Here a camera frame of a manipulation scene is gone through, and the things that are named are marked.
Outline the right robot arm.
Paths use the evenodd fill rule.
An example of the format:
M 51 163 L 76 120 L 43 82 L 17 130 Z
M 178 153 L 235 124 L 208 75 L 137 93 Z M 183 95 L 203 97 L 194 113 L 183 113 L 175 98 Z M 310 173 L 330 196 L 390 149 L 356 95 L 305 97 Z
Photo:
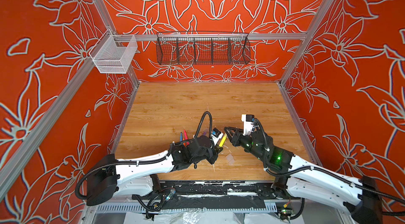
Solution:
M 369 176 L 358 179 L 320 167 L 275 146 L 273 139 L 256 126 L 248 133 L 226 127 L 225 133 L 233 146 L 242 147 L 262 162 L 264 171 L 275 178 L 273 189 L 279 197 L 301 198 L 333 207 L 358 224 L 381 224 L 385 216 L 405 215 L 404 211 L 383 211 L 383 198 L 400 204 L 405 201 L 378 191 L 375 179 Z

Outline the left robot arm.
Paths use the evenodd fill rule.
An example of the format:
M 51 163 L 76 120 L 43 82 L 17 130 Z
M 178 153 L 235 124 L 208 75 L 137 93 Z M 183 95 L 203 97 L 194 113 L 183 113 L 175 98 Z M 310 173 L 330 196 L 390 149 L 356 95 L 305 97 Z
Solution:
M 161 153 L 136 159 L 103 157 L 76 184 L 75 196 L 87 206 L 97 206 L 120 195 L 146 196 L 157 190 L 158 173 L 186 170 L 206 160 L 214 164 L 223 150 L 222 132 L 172 143 Z

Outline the yellow marker pen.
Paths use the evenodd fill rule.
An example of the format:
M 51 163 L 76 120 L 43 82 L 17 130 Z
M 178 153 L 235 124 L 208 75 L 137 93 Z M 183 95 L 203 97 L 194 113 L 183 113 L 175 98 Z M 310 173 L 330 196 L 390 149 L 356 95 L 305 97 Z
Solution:
M 226 140 L 227 140 L 227 135 L 226 134 L 224 134 L 224 136 L 222 137 L 222 139 L 221 139 L 221 141 L 219 142 L 219 147 L 220 148 L 222 148 L 223 147 L 223 145 L 224 145 L 224 143 L 226 142 Z

